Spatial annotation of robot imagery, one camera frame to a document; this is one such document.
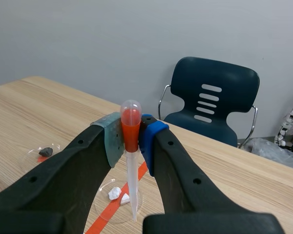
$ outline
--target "plastic bag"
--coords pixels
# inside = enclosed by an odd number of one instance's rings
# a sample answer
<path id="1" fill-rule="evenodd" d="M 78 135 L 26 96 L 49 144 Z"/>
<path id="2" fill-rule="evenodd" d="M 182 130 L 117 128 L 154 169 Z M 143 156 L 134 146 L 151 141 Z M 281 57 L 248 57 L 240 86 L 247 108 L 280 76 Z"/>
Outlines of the plastic bag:
<path id="1" fill-rule="evenodd" d="M 293 168 L 293 152 L 271 141 L 253 138 L 244 146 L 244 150 Z"/>

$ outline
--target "chair backrest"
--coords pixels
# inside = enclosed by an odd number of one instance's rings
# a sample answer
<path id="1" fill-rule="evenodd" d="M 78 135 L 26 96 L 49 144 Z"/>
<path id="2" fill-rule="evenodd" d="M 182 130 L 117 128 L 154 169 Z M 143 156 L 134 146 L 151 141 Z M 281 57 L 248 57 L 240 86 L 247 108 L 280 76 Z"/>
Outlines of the chair backrest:
<path id="1" fill-rule="evenodd" d="M 182 58 L 171 80 L 171 93 L 185 101 L 184 110 L 224 121 L 231 112 L 248 112 L 258 87 L 259 76 L 252 69 L 195 57 Z"/>

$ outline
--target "white robotic arm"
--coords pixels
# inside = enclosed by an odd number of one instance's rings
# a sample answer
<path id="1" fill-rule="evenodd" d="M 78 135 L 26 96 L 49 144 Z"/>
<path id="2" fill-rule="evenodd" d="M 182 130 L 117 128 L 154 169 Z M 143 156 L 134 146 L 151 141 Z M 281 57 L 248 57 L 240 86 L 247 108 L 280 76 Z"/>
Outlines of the white robotic arm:
<path id="1" fill-rule="evenodd" d="M 285 135 L 288 130 L 290 130 L 293 126 L 293 109 L 290 113 L 286 115 L 285 121 L 281 124 L 281 128 L 279 130 L 279 133 L 274 137 L 275 144 L 278 144 L 279 146 L 285 146 Z"/>

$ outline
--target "wooden table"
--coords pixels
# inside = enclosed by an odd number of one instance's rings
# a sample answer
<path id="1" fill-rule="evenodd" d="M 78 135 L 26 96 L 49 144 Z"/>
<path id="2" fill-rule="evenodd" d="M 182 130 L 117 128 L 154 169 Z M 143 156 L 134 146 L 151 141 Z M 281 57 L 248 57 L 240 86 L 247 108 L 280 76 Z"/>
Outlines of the wooden table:
<path id="1" fill-rule="evenodd" d="M 25 174 L 20 164 L 30 149 L 50 143 L 65 147 L 91 122 L 115 111 L 116 104 L 41 77 L 0 86 L 0 191 Z M 173 125 L 170 129 L 228 197 L 252 211 L 273 213 L 293 234 L 293 169 Z M 126 180 L 123 158 L 107 178 Z M 139 186 L 143 204 L 138 221 L 109 222 L 102 233 L 141 233 L 146 215 L 164 212 L 148 172 Z M 91 209 L 85 231 L 97 217 Z"/>

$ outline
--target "chair leg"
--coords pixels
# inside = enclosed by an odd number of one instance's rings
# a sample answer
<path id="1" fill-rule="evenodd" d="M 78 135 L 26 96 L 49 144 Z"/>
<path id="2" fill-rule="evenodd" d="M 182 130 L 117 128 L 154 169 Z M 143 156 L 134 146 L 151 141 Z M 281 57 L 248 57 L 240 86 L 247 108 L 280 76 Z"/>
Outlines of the chair leg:
<path id="1" fill-rule="evenodd" d="M 166 89 L 167 89 L 168 87 L 170 87 L 170 84 L 168 84 L 168 85 L 165 86 L 165 89 L 164 89 L 164 91 L 163 91 L 162 97 L 161 97 L 161 99 L 160 99 L 160 101 L 159 101 L 159 103 L 158 103 L 157 111 L 158 111 L 158 119 L 159 119 L 159 120 L 161 120 L 161 104 L 162 104 L 162 100 L 163 100 L 164 94 L 165 94 L 165 92 L 166 92 Z"/>
<path id="2" fill-rule="evenodd" d="M 241 149 L 241 148 L 242 148 L 242 147 L 248 142 L 248 140 L 249 140 L 250 137 L 252 136 L 252 134 L 253 134 L 253 132 L 254 132 L 254 129 L 255 129 L 255 124 L 256 124 L 256 119 L 257 119 L 258 108 L 255 107 L 255 106 L 252 106 L 252 108 L 254 108 L 254 110 L 255 110 L 255 111 L 254 111 L 254 118 L 253 118 L 252 128 L 251 128 L 251 131 L 250 131 L 248 137 L 245 138 L 245 140 L 243 141 L 242 144 L 240 144 L 239 149 Z"/>

